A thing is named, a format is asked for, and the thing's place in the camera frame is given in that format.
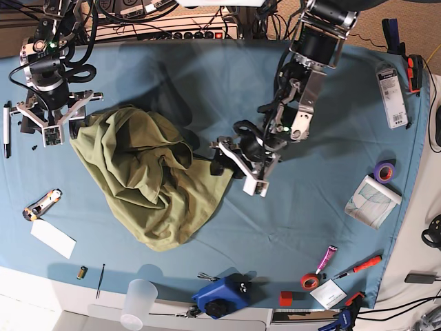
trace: screwdriver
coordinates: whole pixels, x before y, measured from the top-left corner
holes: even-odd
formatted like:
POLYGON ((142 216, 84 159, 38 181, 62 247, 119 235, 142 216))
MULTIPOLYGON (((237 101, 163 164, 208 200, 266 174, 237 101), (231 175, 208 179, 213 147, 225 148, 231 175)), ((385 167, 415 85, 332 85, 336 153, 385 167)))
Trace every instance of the screwdriver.
POLYGON ((346 277, 348 274, 353 274, 355 272, 359 272, 359 271, 366 269, 366 268, 369 268, 375 264, 379 264, 380 262, 381 262, 381 255, 377 255, 376 257, 373 257, 372 259, 369 259, 368 261, 366 261, 360 265, 357 265, 353 269, 350 269, 350 271, 338 274, 333 279, 340 279, 340 278, 346 277))

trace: orange tape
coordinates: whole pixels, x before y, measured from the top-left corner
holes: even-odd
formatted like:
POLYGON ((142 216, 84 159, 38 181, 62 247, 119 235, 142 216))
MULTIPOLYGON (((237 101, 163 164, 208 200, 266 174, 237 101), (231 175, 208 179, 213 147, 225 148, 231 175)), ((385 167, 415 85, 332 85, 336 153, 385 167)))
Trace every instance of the orange tape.
POLYGON ((319 283, 320 280, 318 279, 318 276, 316 274, 306 274, 300 279, 300 284, 303 290, 307 291, 317 288, 319 283))

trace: small battery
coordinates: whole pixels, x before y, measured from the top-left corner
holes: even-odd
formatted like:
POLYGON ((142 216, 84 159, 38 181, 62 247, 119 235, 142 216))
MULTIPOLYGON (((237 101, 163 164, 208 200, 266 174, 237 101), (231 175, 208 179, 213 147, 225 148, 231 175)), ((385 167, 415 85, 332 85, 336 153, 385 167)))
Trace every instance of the small battery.
POLYGON ((80 268, 80 271, 78 271, 78 276, 76 276, 76 279, 81 280, 84 278, 85 273, 88 271, 88 269, 83 265, 80 268))

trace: clear plastic cup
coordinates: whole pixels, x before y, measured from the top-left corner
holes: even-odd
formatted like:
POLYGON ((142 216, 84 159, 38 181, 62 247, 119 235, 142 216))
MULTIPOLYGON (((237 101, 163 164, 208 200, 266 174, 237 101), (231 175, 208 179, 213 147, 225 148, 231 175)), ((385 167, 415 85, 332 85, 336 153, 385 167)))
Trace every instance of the clear plastic cup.
POLYGON ((123 327, 131 331, 139 331, 157 296, 158 290, 149 281, 143 279, 131 281, 120 318, 123 327))

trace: blue tablecloth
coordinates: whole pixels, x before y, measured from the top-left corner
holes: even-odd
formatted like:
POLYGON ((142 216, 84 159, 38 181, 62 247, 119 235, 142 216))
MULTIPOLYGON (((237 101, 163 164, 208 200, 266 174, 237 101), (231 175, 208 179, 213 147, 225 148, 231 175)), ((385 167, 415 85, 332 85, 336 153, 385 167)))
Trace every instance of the blue tablecloth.
MULTIPOLYGON (((71 84, 93 89, 105 101, 88 113, 133 103, 172 120, 196 151, 209 156, 209 141, 232 134, 232 124, 257 120, 258 106, 272 100, 272 79, 285 44, 269 41, 164 41, 97 46, 89 60, 96 78, 71 84)), ((26 91, 8 81, 17 58, 0 61, 0 99, 24 100, 26 91)), ((308 140, 285 151, 270 176, 265 199, 249 197, 232 181, 214 217, 179 248, 154 252, 113 217, 105 198, 70 144, 44 149, 41 135, 21 134, 12 118, 12 157, 0 161, 0 265, 57 281, 95 288, 105 263, 102 290, 125 293, 145 278, 159 298, 190 301, 206 282, 198 272, 253 277, 253 305, 278 307, 281 290, 296 292, 293 308, 321 308, 302 292, 300 278, 316 270, 328 245, 338 252, 325 268, 333 276, 382 253, 380 265, 337 281, 348 294, 364 290, 375 303, 415 183, 429 112, 428 80, 420 97, 407 92, 402 59, 345 47, 336 70, 328 70, 308 140), (381 61, 397 67, 413 125, 390 130, 375 76, 381 61), (378 161, 396 159, 392 186, 403 202, 379 230, 344 213, 346 202, 378 161), (21 212, 48 190, 63 197, 44 219, 76 240, 70 260, 30 235, 21 212), (89 268, 78 281, 81 265, 89 268)))

